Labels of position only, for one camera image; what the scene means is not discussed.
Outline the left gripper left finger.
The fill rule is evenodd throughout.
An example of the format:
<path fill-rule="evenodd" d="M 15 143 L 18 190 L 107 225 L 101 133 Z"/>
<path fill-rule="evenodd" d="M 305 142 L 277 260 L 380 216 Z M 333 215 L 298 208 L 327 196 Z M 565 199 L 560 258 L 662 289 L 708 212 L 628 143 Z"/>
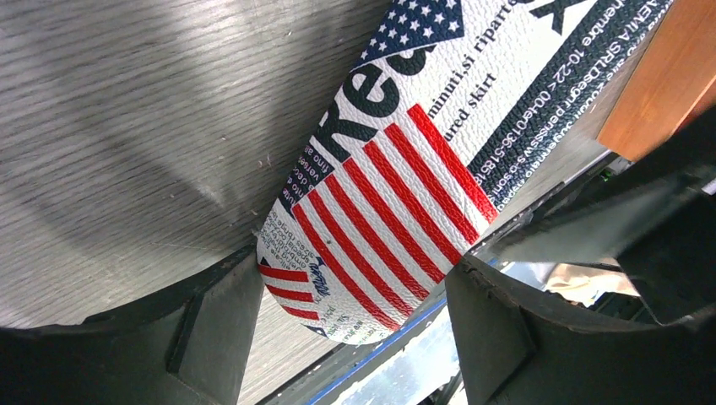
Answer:
<path fill-rule="evenodd" d="M 72 326 L 1 331 L 4 404 L 234 404 L 263 281 L 245 246 Z"/>

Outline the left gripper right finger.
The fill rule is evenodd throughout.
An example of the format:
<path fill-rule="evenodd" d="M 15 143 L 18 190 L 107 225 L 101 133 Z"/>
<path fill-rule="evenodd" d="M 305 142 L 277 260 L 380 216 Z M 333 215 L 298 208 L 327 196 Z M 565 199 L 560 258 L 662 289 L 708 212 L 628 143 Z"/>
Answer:
<path fill-rule="evenodd" d="M 471 404 L 712 404 L 715 320 L 668 326 L 567 303 L 468 258 L 446 276 Z"/>

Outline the patterned glasses case tan lining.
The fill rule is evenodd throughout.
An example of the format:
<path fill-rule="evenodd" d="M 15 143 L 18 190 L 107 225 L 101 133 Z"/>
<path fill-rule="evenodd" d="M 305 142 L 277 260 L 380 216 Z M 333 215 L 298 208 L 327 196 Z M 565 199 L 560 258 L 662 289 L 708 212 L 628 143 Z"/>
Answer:
<path fill-rule="evenodd" d="M 667 1 L 394 1 L 258 235 L 269 293 L 339 343 L 397 331 Z"/>

